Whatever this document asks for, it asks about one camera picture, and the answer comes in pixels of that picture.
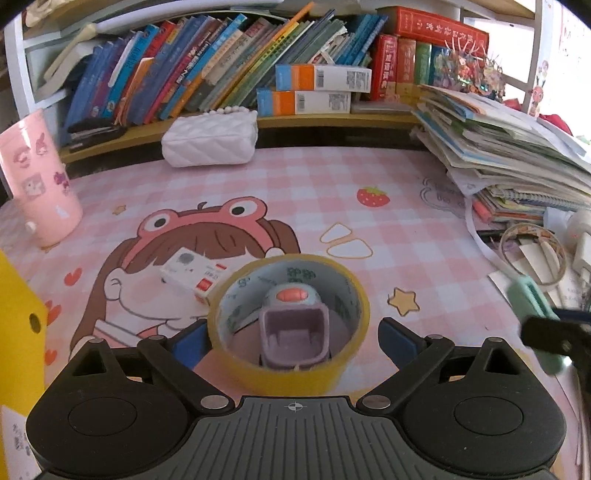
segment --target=red heart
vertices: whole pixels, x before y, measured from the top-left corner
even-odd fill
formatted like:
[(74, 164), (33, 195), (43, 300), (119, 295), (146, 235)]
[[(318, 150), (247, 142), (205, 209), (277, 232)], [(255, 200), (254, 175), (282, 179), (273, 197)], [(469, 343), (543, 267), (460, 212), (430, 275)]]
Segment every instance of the red heart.
[(46, 350), (45, 351), (45, 364), (51, 365), (56, 361), (57, 350)]
[(47, 300), (45, 302), (45, 306), (49, 312), (47, 313), (47, 326), (49, 327), (59, 316), (61, 313), (61, 305), (56, 305), (52, 308), (53, 302), (51, 300)]
[(72, 273), (68, 273), (65, 277), (64, 277), (64, 283), (68, 286), (68, 287), (73, 287), (76, 282), (78, 280), (80, 280), (80, 277), (82, 276), (82, 269), (80, 267), (78, 267), (77, 269), (75, 269)]

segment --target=strawberry illustration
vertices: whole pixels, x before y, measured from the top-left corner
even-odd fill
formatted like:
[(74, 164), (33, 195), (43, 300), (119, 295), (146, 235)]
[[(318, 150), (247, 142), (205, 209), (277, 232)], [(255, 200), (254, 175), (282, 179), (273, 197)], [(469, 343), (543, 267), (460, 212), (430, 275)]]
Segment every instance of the strawberry illustration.
[(390, 198), (385, 192), (375, 187), (364, 187), (357, 190), (357, 199), (366, 207), (383, 207), (390, 203)]

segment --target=orange oval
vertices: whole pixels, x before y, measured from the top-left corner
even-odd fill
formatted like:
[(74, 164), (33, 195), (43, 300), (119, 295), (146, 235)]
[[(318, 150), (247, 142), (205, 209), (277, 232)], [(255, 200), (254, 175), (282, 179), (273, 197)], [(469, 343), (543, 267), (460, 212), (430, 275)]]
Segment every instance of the orange oval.
[(303, 288), (293, 287), (281, 290), (275, 295), (275, 298), (279, 301), (286, 302), (297, 302), (308, 298), (308, 292)]

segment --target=pink cup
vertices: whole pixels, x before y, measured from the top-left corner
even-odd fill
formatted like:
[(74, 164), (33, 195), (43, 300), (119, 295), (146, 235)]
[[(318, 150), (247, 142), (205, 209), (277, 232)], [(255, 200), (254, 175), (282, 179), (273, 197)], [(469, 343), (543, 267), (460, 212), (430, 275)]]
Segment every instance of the pink cup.
[(82, 207), (41, 110), (0, 134), (0, 167), (40, 247), (60, 242), (76, 228)]

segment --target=pile of documents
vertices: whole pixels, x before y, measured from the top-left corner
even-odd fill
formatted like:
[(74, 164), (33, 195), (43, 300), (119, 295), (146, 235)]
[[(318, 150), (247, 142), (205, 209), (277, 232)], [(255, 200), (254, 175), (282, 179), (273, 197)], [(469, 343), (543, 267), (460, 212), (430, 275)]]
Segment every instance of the pile of documents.
[(419, 139), (485, 222), (542, 223), (547, 207), (591, 207), (588, 145), (474, 93), (422, 86)]

